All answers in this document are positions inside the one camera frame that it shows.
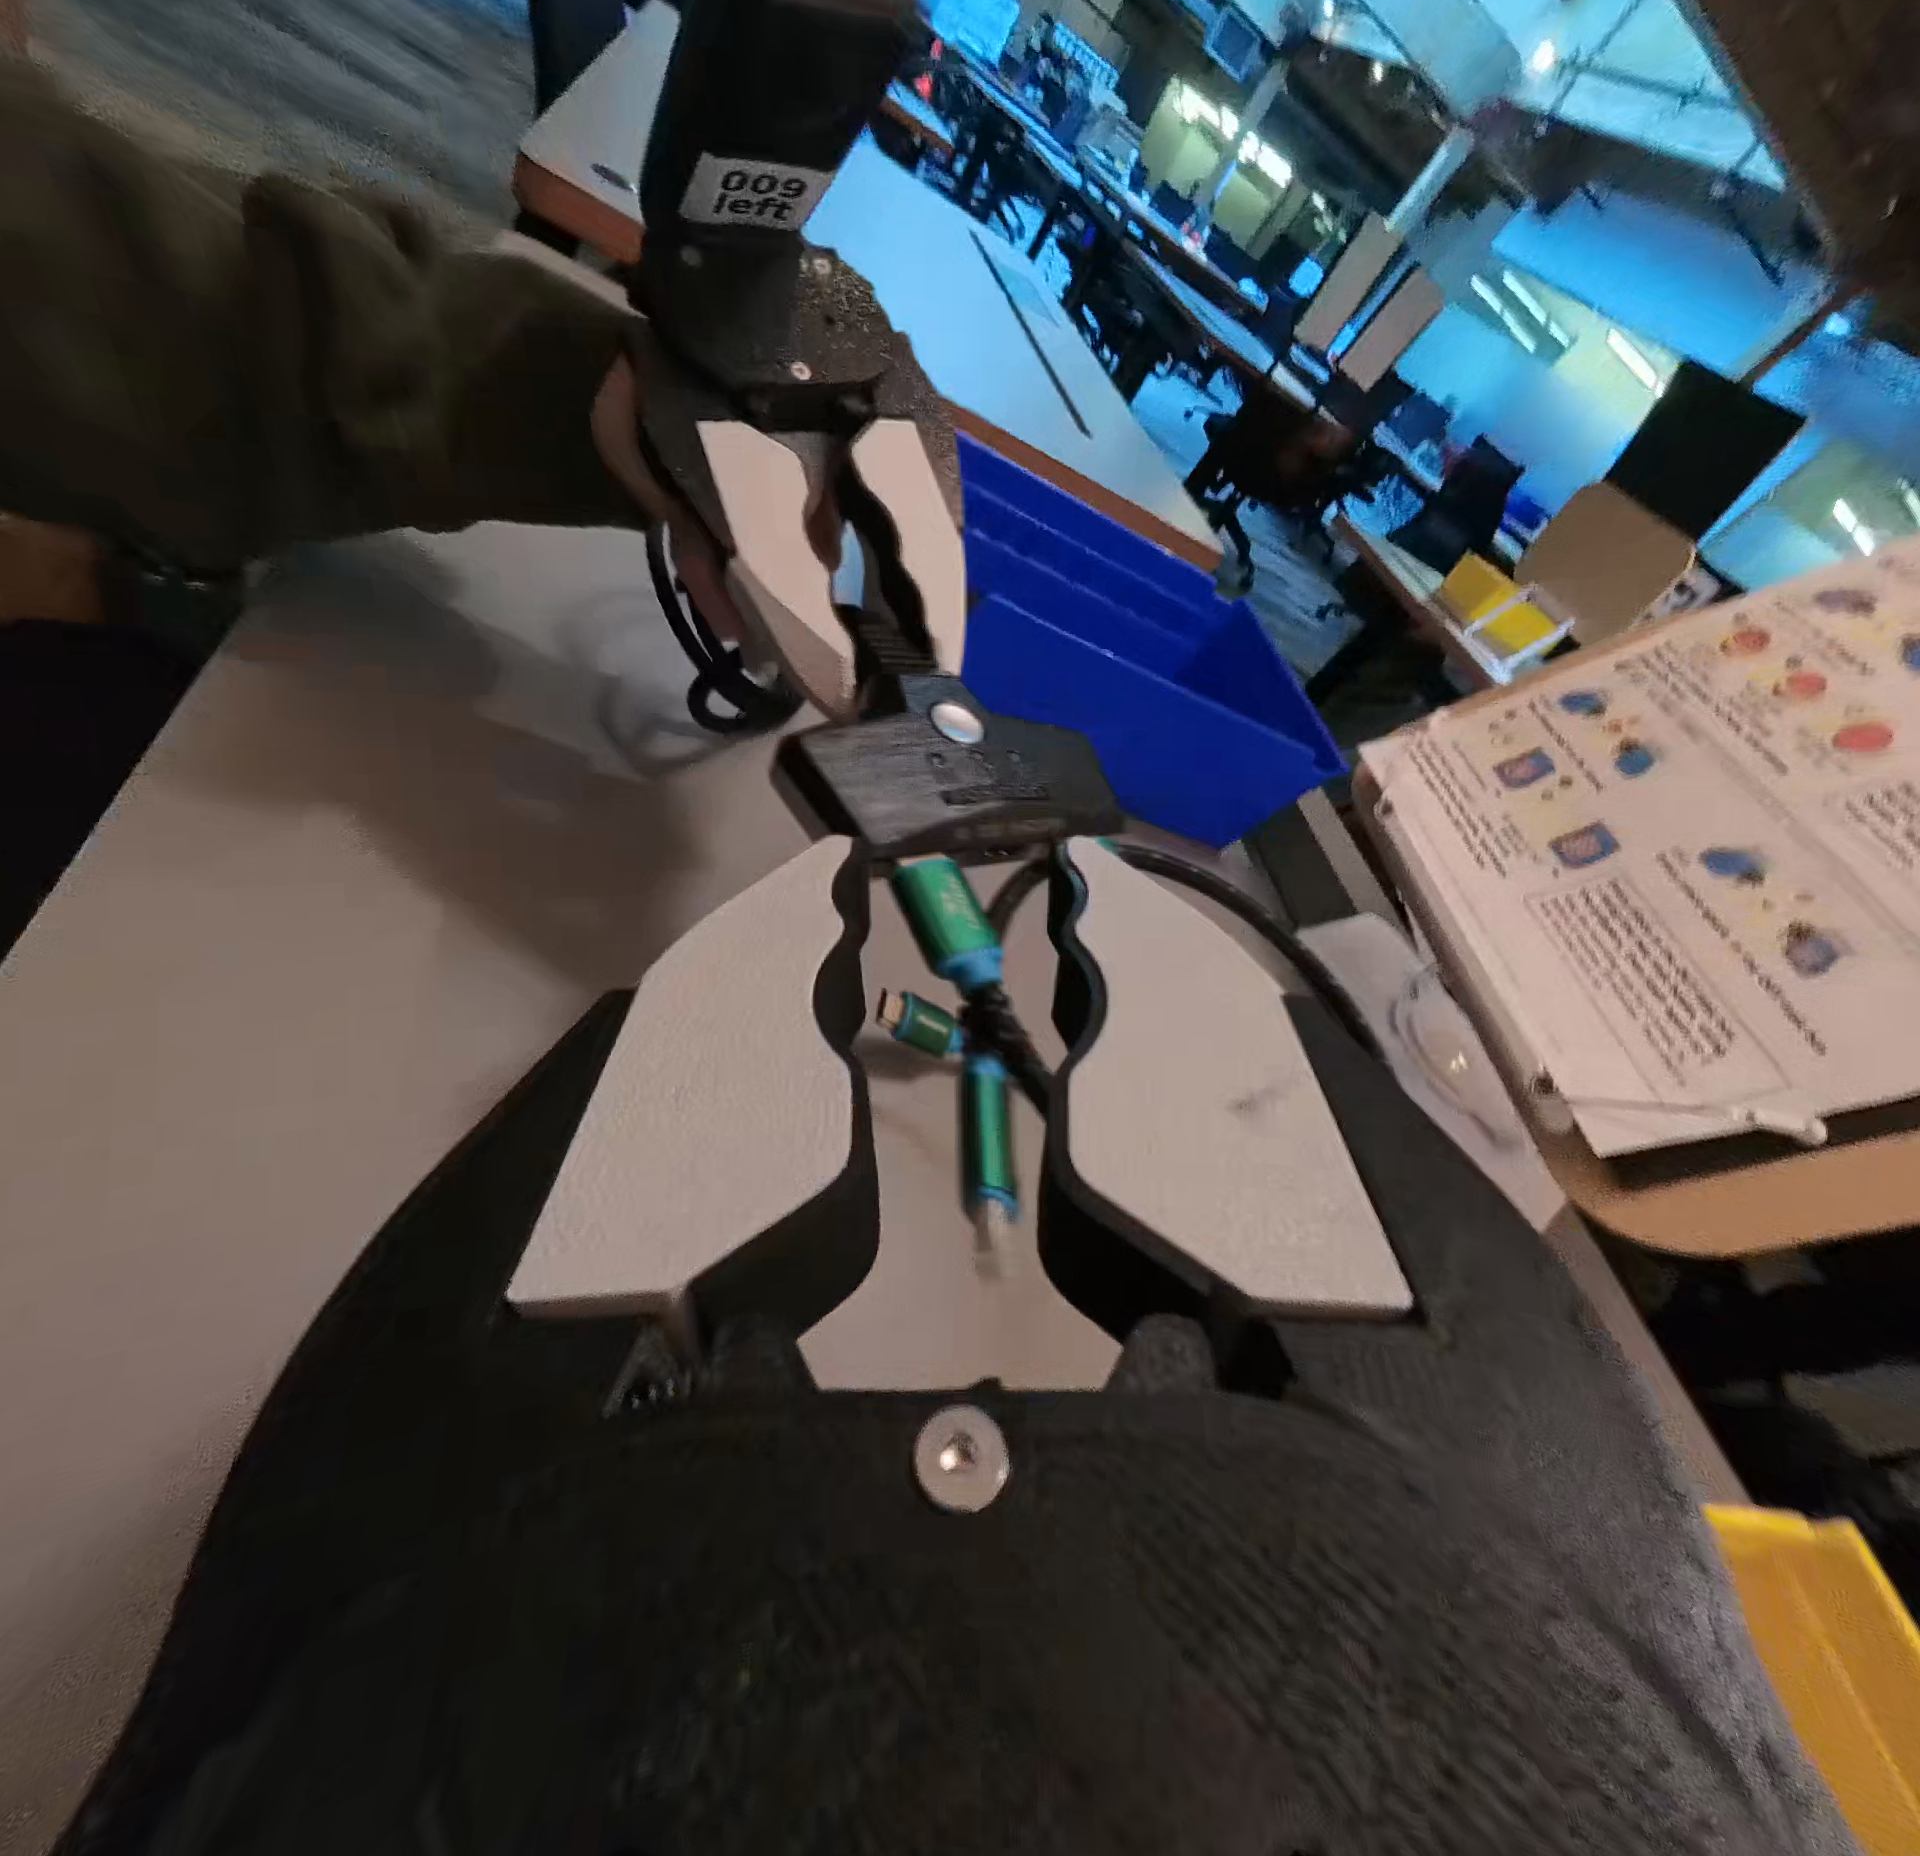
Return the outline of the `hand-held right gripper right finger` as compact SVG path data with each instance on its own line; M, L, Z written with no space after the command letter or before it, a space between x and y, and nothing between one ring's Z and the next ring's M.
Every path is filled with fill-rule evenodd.
M1184 1288L1261 1317L1398 1320L1412 1288L1307 1062L1284 985L1094 837L1059 852L1063 1030L1049 1133L1080 1193Z

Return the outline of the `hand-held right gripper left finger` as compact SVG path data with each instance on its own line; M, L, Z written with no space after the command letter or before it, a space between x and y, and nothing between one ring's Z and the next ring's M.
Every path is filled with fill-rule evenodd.
M868 924L868 867L829 837L648 968L505 1285L517 1314L816 1325L859 1285Z

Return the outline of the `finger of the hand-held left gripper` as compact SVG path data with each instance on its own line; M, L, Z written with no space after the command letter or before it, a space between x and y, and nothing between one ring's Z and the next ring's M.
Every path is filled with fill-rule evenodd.
M878 416L850 441L843 518L866 560L864 604L935 673L961 673L967 631L963 488L942 423Z
M731 541L726 595L747 629L747 655L826 719L850 719L854 649L833 602L840 447L738 419L703 419L696 434Z

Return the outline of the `grey usb hub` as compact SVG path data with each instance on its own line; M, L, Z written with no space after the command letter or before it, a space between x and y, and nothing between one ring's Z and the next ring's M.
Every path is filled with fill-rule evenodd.
M953 673L880 673L854 716L780 741L770 781L816 840L868 865L986 865L1127 825L1082 733L982 707Z

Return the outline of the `person's left forearm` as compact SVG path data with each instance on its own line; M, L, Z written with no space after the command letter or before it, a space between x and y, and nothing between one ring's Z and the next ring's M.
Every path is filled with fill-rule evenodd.
M149 149L5 60L6 514L199 570L394 528L641 528L591 435L632 322L379 191Z

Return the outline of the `white desk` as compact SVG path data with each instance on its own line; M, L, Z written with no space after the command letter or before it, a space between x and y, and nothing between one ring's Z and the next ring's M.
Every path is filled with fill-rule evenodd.
M648 968L812 841L639 778L609 531L307 547L5 960L6 1852L1796 1852L1552 1248L1288 997L1414 1294L1261 1320L1064 1189L995 1290L870 1088L816 1325L505 1285Z

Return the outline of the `person's left hand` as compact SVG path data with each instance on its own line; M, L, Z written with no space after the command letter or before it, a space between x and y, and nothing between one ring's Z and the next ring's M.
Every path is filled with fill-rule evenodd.
M749 628L726 586L726 566L707 540L696 514L659 484L641 449L637 376L632 363L618 355L589 407L591 447L630 504L649 526L664 531L670 560L692 606L723 642L745 645Z

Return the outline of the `clear plastic stand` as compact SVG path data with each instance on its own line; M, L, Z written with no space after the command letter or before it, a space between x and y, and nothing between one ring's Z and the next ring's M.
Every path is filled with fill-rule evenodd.
M1440 973L1414 965L1385 1006L1385 1038L1433 1101L1493 1150L1517 1150L1524 1124L1464 1010Z

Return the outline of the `blue plastic bin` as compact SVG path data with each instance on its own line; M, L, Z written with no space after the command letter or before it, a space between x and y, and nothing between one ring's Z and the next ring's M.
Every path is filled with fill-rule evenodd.
M959 465L986 707L1080 732L1132 819L1212 851L1346 774L1245 602L967 435Z

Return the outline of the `black office chair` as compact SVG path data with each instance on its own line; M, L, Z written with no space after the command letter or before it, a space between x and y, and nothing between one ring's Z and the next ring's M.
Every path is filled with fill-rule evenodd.
M1318 514L1339 494L1339 480L1361 450L1356 429L1266 387L1250 389L1234 412L1209 416L1204 437L1181 488L1224 533L1230 568L1244 586L1253 581L1255 551L1241 508L1255 504L1276 518Z

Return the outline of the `brown cardboard clipboard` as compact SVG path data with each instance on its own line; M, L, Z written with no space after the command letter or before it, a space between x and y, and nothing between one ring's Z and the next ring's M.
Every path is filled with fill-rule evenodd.
M1403 835L1401 819L1387 810L1387 797L1367 764L1356 764L1351 799L1354 825L1379 861L1379 879L1414 916L1528 1140L1579 1215L1632 1243L1692 1259L1746 1259L1916 1229L1916 1129L1886 1129L1843 1146L1788 1146L1730 1165L1704 1163L1704 1150L1694 1146L1681 1153L1686 1167L1680 1175L1631 1184L1619 1165L1598 1158L1585 1136L1557 1127L1557 1114L1523 1059L1509 1015L1459 939L1424 865Z

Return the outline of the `printed instruction sheet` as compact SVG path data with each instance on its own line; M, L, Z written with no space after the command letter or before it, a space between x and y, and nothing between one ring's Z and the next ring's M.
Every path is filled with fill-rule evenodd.
M1918 1088L1916 536L1361 749L1519 1082L1615 1161Z

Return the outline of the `small yellow bin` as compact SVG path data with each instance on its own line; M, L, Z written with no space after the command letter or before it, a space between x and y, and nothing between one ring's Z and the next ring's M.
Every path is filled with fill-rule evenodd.
M1571 613L1519 583L1491 560L1466 552L1433 593L1440 616L1491 680L1509 682L1571 642Z

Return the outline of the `brown cardboard piece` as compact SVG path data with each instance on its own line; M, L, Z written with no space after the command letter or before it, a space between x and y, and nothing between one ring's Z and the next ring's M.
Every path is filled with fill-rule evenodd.
M1643 620L1688 577L1697 543L1611 482L1579 487L1536 535L1515 581L1596 648Z

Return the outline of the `black monitor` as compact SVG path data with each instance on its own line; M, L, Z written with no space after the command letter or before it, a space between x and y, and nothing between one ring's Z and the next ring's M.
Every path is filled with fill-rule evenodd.
M1604 484L1702 543L1802 427L1802 414L1681 359Z

